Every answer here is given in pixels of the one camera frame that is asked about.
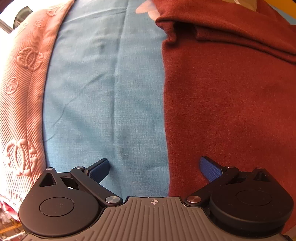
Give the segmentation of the dark red knit sweater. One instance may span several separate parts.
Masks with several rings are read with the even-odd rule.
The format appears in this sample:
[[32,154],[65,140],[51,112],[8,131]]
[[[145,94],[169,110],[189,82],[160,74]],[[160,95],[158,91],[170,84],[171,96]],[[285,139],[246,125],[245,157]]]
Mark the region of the dark red knit sweater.
[[206,184],[198,161],[260,166],[295,196],[295,26],[265,1],[155,1],[167,35],[169,194]]

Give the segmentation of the light blue bed sheet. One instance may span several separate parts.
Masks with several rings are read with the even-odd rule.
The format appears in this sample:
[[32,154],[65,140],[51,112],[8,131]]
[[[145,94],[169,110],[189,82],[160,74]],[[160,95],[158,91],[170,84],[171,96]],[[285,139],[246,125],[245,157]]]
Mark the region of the light blue bed sheet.
[[58,172],[110,161],[104,187],[166,196],[166,34],[151,1],[75,1],[56,38],[43,101],[46,164]]

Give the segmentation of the pink embroidered blanket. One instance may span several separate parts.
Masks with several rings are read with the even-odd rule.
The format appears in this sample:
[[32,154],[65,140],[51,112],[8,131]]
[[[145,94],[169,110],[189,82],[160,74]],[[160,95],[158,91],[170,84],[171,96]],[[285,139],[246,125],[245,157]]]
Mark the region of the pink embroidered blanket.
[[11,34],[1,74],[1,203],[18,211],[46,168],[42,115],[49,61],[73,1],[30,14]]

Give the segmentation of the orange headboard panel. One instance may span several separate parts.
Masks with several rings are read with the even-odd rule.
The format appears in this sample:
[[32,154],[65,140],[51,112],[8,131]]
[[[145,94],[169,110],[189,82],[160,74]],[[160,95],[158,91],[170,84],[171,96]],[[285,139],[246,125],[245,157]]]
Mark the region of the orange headboard panel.
[[293,0],[270,0],[266,1],[280,15],[282,15],[290,24],[295,25],[295,1]]

